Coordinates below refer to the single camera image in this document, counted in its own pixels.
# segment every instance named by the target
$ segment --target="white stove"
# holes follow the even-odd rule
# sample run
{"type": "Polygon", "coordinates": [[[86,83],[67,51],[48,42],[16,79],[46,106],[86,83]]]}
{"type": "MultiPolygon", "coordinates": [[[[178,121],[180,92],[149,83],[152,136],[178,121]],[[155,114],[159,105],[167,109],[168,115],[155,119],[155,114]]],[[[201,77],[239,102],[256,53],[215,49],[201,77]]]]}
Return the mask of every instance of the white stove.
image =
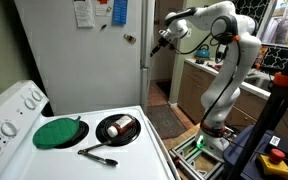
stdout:
{"type": "Polygon", "coordinates": [[[47,97],[32,81],[18,82],[0,95],[0,179],[179,179],[140,106],[47,118],[41,115],[47,103],[47,97]],[[118,165],[108,166],[77,154],[100,144],[96,127],[115,114],[130,114],[141,124],[141,132],[133,142],[92,150],[92,154],[114,159],[118,165]],[[78,116],[89,126],[88,135],[80,143],[66,149],[41,150],[34,146],[33,135],[42,125],[61,117],[78,116]]]}

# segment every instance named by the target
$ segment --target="kitchen counter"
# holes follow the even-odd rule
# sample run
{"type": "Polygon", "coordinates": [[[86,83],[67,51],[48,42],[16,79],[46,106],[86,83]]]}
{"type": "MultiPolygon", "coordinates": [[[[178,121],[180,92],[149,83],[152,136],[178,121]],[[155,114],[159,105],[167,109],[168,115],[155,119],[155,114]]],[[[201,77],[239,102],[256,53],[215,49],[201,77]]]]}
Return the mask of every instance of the kitchen counter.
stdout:
{"type": "MultiPolygon", "coordinates": [[[[211,67],[206,66],[207,63],[209,63],[210,65],[213,65],[213,66],[216,65],[215,61],[206,62],[203,65],[195,63],[195,59],[185,59],[185,62],[187,62],[187,63],[193,65],[194,67],[199,68],[199,69],[201,69],[201,70],[203,70],[209,74],[212,74],[214,76],[216,76],[218,74],[218,71],[216,71],[215,69],[213,69],[211,67]]],[[[248,92],[250,92],[250,93],[252,93],[252,94],[254,94],[254,95],[256,95],[262,99],[265,99],[265,100],[267,100],[268,97],[271,95],[270,92],[267,92],[261,88],[253,86],[253,85],[246,83],[246,82],[243,82],[240,85],[240,88],[245,90],[245,91],[248,91],[248,92]]]]}

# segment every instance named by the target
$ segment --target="stovetop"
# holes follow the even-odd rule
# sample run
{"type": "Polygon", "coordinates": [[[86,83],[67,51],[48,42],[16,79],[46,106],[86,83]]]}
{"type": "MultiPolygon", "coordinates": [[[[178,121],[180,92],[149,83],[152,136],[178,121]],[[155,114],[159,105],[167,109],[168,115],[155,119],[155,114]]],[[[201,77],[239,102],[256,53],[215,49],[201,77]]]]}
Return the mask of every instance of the stovetop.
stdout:
{"type": "Polygon", "coordinates": [[[39,116],[12,157],[1,179],[174,179],[145,115],[139,106],[46,118],[39,116]],[[103,146],[92,154],[118,161],[116,167],[78,155],[77,152],[99,144],[95,135],[98,124],[115,114],[130,114],[141,125],[133,142],[119,147],[103,146]],[[43,124],[61,117],[81,116],[89,126],[88,135],[77,145],[66,149],[37,149],[32,138],[43,124]]]}

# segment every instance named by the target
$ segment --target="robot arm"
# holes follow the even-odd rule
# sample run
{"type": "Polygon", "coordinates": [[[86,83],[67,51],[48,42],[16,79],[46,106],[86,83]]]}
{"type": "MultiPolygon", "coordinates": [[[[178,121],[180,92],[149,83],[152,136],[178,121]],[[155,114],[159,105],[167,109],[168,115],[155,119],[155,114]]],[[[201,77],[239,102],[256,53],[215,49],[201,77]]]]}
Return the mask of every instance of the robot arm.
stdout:
{"type": "Polygon", "coordinates": [[[235,14],[235,6],[230,1],[170,13],[165,18],[168,28],[159,32],[162,37],[151,56],[175,38],[185,37],[188,31],[186,20],[200,30],[210,30],[213,38],[228,48],[218,75],[201,97],[206,112],[201,130],[196,135],[198,144],[201,139],[204,142],[200,148],[221,159],[222,152],[228,146],[228,142],[222,138],[224,121],[240,94],[239,85],[260,49],[260,40],[253,36],[256,22],[248,16],[235,14]]]}

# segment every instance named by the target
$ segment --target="white refrigerator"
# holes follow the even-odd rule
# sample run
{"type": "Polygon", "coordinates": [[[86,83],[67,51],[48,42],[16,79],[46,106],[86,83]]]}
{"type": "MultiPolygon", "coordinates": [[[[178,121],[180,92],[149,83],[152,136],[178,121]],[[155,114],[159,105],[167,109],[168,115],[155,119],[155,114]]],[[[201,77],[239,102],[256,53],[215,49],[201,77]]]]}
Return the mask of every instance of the white refrigerator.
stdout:
{"type": "Polygon", "coordinates": [[[113,0],[89,2],[93,28],[77,27],[74,0],[15,0],[54,114],[132,105],[145,111],[155,0],[128,0],[125,25],[97,15],[101,2],[114,12],[113,0]]]}

